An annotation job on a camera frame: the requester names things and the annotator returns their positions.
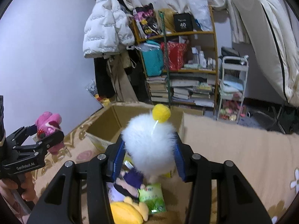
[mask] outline white rolling cart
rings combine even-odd
[[[220,91],[220,102],[219,102],[219,109],[218,109],[218,113],[217,113],[217,120],[219,119],[219,115],[220,115],[220,110],[221,110],[221,105],[222,105],[222,100],[231,100],[231,101],[238,101],[241,102],[240,105],[240,109],[238,111],[237,114],[237,119],[235,121],[235,123],[238,123],[239,121],[239,117],[240,117],[240,113],[242,110],[242,106],[243,106],[243,101],[244,101],[244,94],[245,94],[245,90],[246,90],[246,84],[247,84],[247,76],[248,76],[248,69],[249,69],[249,65],[248,65],[248,55],[242,56],[242,57],[235,57],[235,56],[224,56],[222,58],[222,80],[221,80],[221,87],[219,89]],[[241,63],[240,64],[232,64],[232,63],[225,63],[226,60],[238,60]],[[224,88],[224,76],[225,70],[234,70],[234,71],[244,71],[246,73],[245,75],[245,80],[243,80],[243,91],[242,96],[239,98],[234,97],[233,93],[224,93],[222,90]]]

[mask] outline black box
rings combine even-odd
[[[174,14],[173,20],[176,32],[193,31],[190,13]]]

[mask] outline white fluffy plush toy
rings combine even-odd
[[[175,129],[166,122],[169,117],[169,108],[158,104],[152,112],[132,118],[122,132],[136,169],[151,183],[174,169]]]

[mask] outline green tea packet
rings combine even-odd
[[[139,201],[146,203],[149,214],[166,211],[161,184],[148,185],[145,189],[138,189],[138,191]]]

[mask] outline white puffer jacket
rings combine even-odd
[[[96,0],[84,28],[85,58],[108,58],[135,42],[129,20],[117,0]]]

